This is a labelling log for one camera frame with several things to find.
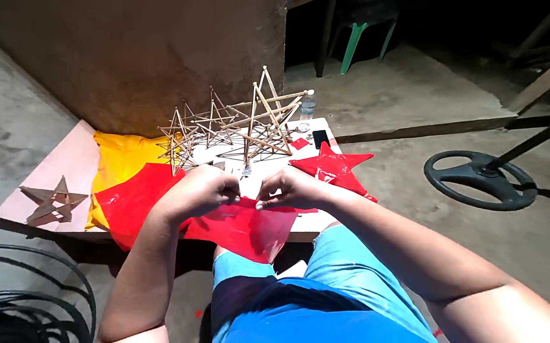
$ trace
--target fingers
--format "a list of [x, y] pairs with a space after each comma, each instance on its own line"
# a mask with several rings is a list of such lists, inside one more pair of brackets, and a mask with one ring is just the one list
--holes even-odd
[[241, 197], [231, 189], [224, 189], [220, 192], [220, 205], [231, 205], [240, 200]]
[[273, 195], [272, 197], [258, 201], [256, 204], [256, 209], [259, 211], [261, 209], [267, 209], [271, 207], [280, 207], [280, 206], [286, 206], [286, 194], [277, 194]]
[[241, 196], [241, 191], [239, 190], [239, 180], [236, 177], [232, 174], [222, 172], [222, 179], [224, 181], [224, 190], [231, 191], [239, 197]]
[[275, 193], [279, 188], [283, 187], [283, 177], [281, 171], [275, 175], [271, 175], [262, 180], [260, 186], [260, 192], [258, 192], [258, 200], [267, 200], [271, 197], [272, 193]]

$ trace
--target wooden star cutout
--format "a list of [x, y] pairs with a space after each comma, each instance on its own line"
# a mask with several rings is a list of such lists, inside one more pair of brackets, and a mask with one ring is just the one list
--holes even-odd
[[319, 155], [313, 158], [290, 160], [289, 164], [321, 181], [348, 189], [374, 202], [377, 199], [357, 180], [351, 169], [374, 154], [336, 154], [327, 142], [321, 142]]
[[[70, 193], [67, 190], [65, 176], [61, 176], [59, 184], [57, 184], [56, 188], [52, 191], [49, 189], [25, 187], [24, 185], [19, 188], [23, 194], [39, 205], [36, 210], [33, 211], [33, 214], [27, 217], [27, 223], [30, 225], [35, 223], [37, 219], [49, 214], [53, 214], [55, 220], [59, 223], [71, 222], [72, 210], [78, 206], [82, 200], [88, 197], [87, 194]], [[55, 202], [63, 205], [57, 207], [55, 206]]]

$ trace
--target red plastic sheet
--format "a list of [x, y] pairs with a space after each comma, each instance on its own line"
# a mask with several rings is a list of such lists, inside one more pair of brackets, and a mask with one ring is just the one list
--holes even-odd
[[110, 234], [121, 249], [131, 250], [154, 204], [184, 176], [183, 170], [171, 176], [170, 164], [146, 163], [129, 180], [95, 193]]
[[377, 202], [357, 180], [351, 169], [374, 154], [335, 154], [327, 142], [321, 142], [319, 155], [313, 158], [290, 160], [289, 164], [317, 177], [321, 181], [348, 189]]
[[239, 203], [222, 205], [210, 213], [190, 218], [185, 239], [202, 239], [251, 261], [271, 263], [289, 236], [299, 213], [317, 212], [292, 207], [256, 210], [257, 200], [246, 197]]
[[[131, 249], [150, 209], [183, 176], [183, 170], [171, 176], [170, 165], [146, 163], [128, 181], [95, 194], [118, 246]], [[256, 202], [244, 197], [237, 204], [190, 218], [180, 226], [183, 238], [210, 240], [251, 261], [271, 263], [297, 214], [317, 212], [292, 207], [257, 211]]]

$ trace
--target pink board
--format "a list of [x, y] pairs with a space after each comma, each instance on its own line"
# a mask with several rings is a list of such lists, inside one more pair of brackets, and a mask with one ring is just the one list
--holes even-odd
[[[100, 156], [99, 146], [92, 138], [94, 133], [95, 130], [81, 120], [20, 185], [54, 189], [61, 175], [65, 175], [70, 192], [91, 194]], [[84, 232], [90, 205], [90, 197], [84, 199], [72, 210], [71, 222], [50, 222], [37, 227], [53, 232]], [[37, 204], [16, 188], [0, 206], [0, 218], [26, 224], [27, 217], [36, 208]], [[98, 228], [90, 231], [104, 232]]]

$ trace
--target red paper star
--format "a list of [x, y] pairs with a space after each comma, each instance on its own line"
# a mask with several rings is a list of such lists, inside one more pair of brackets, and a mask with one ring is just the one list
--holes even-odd
[[373, 154], [335, 154], [327, 142], [321, 142], [318, 156], [290, 160], [289, 164], [321, 181], [348, 189], [377, 202], [377, 199], [368, 194], [351, 171], [351, 168], [373, 157]]

